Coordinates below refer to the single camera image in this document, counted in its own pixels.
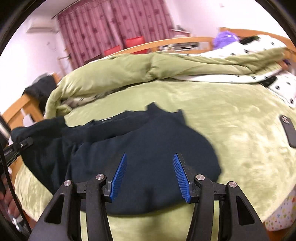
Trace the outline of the person's left hand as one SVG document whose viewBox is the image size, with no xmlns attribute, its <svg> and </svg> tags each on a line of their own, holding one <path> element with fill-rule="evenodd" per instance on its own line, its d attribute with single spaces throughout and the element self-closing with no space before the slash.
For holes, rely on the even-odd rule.
<svg viewBox="0 0 296 241">
<path fill-rule="evenodd" d="M 18 218 L 20 216 L 20 211 L 16 206 L 16 202 L 14 201 L 10 190 L 7 190 L 5 194 L 0 192 L 0 199 L 6 204 L 8 214 L 12 215 L 14 218 Z"/>
</svg>

